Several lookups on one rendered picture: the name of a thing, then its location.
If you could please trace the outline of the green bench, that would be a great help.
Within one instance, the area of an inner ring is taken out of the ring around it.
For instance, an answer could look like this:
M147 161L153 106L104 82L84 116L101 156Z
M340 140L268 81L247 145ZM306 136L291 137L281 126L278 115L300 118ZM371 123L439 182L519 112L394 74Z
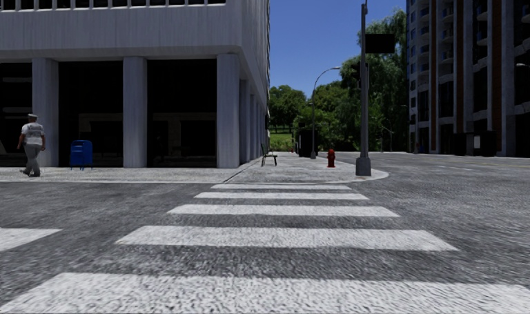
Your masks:
M267 157L272 157L273 160L274 160L274 164L277 165L277 155L272 153L272 152L270 152L265 144L261 144L261 148L262 148L262 162L261 162L261 166L265 165Z

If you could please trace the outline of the black bus shelter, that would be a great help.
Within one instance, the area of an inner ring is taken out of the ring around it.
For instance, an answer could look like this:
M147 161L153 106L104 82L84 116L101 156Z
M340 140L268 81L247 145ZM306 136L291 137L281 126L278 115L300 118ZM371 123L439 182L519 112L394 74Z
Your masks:
M496 153L496 131L454 134L455 155L493 157Z
M312 129L300 129L298 132L297 138L297 151L300 157L310 157L311 153L315 151L315 155L318 155L318 144L319 144L319 134L315 130L315 142L314 146L311 147L313 143L313 130Z

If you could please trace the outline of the trees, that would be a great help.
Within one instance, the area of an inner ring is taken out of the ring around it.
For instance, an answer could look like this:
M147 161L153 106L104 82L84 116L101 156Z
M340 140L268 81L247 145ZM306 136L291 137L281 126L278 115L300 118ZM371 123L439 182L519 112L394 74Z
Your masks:
M382 129L386 126L394 132L393 151L406 151L409 146L406 13L397 8L393 14L372 21L366 31L393 34L397 40L394 53L366 56L370 67L369 148L390 151L389 134ZM320 151L360 149L360 89L351 69L359 60L359 56L347 59L340 68L340 80L316 88L315 130L319 134ZM305 95L301 90L287 85L272 87L268 109L268 126L286 126L293 134L292 139L273 139L271 146L274 149L292 148L300 129L312 129L311 95Z

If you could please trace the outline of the traffic light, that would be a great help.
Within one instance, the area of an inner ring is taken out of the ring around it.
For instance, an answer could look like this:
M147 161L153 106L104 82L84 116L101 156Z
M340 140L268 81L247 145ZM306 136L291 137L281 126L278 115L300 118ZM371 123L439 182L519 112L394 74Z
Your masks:
M371 176L371 160L369 158L369 107L368 90L369 75L366 65L366 47L368 53L382 54L395 52L395 35L393 34L369 34L366 40L366 14L368 0L361 6L361 57L360 61L351 66L352 74L360 80L361 101L361 125L360 125L360 157L355 163L355 174L357 176Z

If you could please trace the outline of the pale concrete building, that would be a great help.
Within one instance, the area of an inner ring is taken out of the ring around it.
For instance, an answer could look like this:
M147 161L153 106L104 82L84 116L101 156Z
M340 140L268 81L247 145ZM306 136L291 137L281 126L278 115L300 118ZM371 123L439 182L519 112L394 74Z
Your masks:
M270 0L0 0L0 166L28 113L66 166L235 168L267 141Z

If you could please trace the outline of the blue letter box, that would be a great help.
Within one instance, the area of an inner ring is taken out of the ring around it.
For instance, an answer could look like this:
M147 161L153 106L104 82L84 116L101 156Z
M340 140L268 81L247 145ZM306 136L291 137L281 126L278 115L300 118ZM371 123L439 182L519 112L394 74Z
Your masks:
M89 140L74 140L70 145L70 169L78 166L84 170L86 166L93 168L92 142Z

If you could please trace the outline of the grey and brown tower building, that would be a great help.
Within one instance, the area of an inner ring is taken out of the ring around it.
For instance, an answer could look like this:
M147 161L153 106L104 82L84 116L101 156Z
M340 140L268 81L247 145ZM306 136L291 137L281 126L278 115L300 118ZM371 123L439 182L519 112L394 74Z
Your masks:
M407 0L406 33L410 151L496 131L496 156L530 157L530 0Z

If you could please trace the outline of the person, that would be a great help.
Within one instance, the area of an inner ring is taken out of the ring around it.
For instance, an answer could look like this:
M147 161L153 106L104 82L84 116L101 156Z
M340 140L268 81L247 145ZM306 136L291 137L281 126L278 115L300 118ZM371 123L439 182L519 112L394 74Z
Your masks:
M17 145L17 148L24 147L27 164L21 172L29 177L41 175L37 157L46 149L45 132L43 126L37 122L37 118L35 114L28 114L28 123L23 125Z

